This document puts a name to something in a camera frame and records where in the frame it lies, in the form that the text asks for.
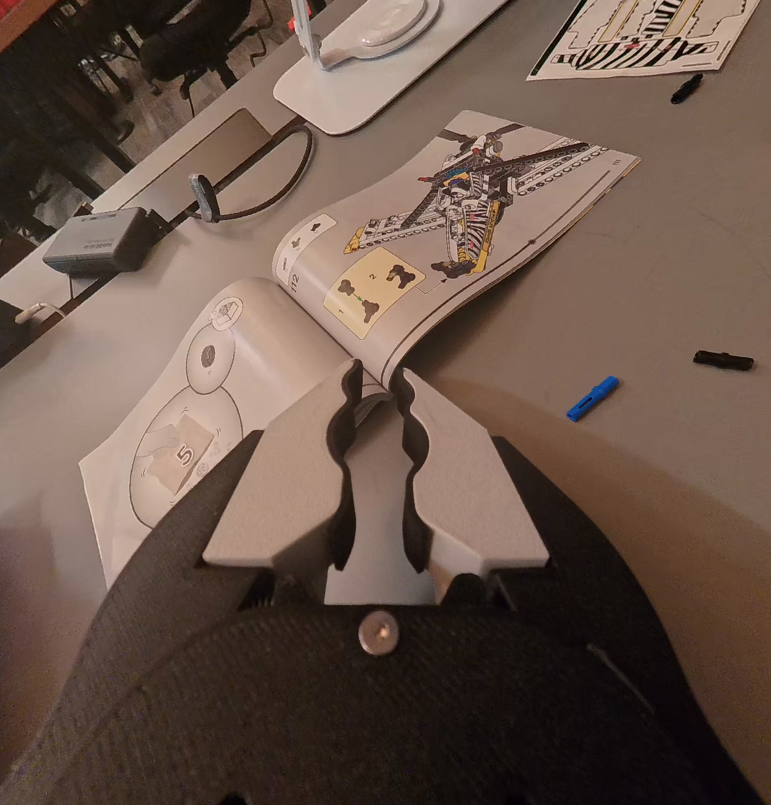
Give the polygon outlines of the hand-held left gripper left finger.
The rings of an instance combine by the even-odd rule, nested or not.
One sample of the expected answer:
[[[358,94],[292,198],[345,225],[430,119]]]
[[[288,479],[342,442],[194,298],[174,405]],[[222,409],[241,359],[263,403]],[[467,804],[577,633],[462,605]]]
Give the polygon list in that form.
[[[263,431],[203,552],[220,567],[327,574],[348,562],[357,517],[345,454],[363,366],[349,359]]]

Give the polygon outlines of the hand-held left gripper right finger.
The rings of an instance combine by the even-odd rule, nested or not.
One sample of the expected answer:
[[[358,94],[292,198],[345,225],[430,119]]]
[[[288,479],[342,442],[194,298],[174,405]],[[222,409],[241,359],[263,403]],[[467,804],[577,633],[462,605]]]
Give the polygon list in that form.
[[[392,388],[411,460],[402,515],[411,567],[441,577],[544,567],[549,551],[489,432],[409,369]]]

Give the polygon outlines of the instruction booklet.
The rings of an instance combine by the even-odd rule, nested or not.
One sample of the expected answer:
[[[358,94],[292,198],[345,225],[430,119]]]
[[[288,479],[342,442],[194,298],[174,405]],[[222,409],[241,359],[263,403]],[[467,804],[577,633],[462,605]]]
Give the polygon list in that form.
[[[244,436],[351,358],[364,368],[362,423],[422,337],[550,247],[639,160],[465,110],[390,176],[294,227],[273,278],[224,288],[79,463],[107,583]]]

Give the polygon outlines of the zebra sticker sheet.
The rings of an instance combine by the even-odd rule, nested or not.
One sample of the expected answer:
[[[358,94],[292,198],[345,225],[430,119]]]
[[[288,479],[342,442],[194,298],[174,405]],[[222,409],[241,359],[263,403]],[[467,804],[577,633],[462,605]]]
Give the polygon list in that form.
[[[758,1],[581,1],[528,81],[711,73]]]

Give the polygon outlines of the blue toy pin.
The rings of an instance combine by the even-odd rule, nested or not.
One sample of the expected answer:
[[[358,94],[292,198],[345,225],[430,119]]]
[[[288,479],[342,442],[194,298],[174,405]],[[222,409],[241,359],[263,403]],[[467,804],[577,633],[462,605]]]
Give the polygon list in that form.
[[[593,387],[591,391],[566,412],[566,417],[571,422],[578,422],[582,417],[594,410],[599,404],[610,397],[619,387],[620,380],[616,376],[606,377],[601,383]]]

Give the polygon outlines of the black toy axle pin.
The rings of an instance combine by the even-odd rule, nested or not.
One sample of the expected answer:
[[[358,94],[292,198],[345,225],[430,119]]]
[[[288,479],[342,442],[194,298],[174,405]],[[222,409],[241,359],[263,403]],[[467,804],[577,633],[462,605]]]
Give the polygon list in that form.
[[[748,372],[754,368],[755,361],[752,357],[737,356],[726,352],[697,350],[693,356],[693,363],[722,370]]]

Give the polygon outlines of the white plug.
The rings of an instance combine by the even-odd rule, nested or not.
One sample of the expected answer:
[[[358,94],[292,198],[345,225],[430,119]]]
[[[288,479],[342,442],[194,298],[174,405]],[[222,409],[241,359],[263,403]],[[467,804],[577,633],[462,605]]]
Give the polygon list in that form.
[[[61,317],[61,319],[65,319],[68,315],[61,308],[56,307],[53,304],[40,302],[18,312],[18,314],[14,317],[14,323],[17,326],[23,326],[29,321],[38,317],[38,315],[43,312],[47,312],[50,315],[57,315]]]

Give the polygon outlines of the grey power brick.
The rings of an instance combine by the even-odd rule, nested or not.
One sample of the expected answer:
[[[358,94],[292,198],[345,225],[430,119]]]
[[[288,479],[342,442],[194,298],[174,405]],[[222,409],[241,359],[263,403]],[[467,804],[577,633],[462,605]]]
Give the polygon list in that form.
[[[142,207],[75,216],[58,230],[42,261],[71,278],[132,274],[169,231],[168,221]]]

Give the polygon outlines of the silver monitor stand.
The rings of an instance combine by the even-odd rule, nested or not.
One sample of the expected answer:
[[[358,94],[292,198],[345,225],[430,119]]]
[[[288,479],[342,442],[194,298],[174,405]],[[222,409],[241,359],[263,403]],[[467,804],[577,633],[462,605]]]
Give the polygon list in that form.
[[[360,129],[473,33],[505,1],[368,1],[321,38],[307,2],[292,2],[303,57],[274,99],[331,136]]]

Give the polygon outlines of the black office chair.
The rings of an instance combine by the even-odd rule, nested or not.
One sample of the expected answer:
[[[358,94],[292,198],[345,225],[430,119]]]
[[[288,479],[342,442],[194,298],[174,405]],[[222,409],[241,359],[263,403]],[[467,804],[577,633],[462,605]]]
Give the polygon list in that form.
[[[264,15],[243,26],[253,6],[253,1],[137,2],[134,21],[139,25],[138,58],[144,77],[152,84],[181,78],[179,95],[194,117],[191,88],[199,79],[214,73],[226,89],[234,86],[238,78],[229,56],[247,39],[255,38],[260,46],[250,53],[251,66],[267,55],[262,33],[272,27],[273,13],[268,2],[260,1]]]

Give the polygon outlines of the red storage bin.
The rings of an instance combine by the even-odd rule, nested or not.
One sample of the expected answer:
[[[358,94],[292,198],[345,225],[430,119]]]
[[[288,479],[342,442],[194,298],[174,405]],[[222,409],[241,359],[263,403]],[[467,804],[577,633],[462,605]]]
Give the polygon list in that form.
[[[0,49],[44,17],[56,1],[0,1]]]

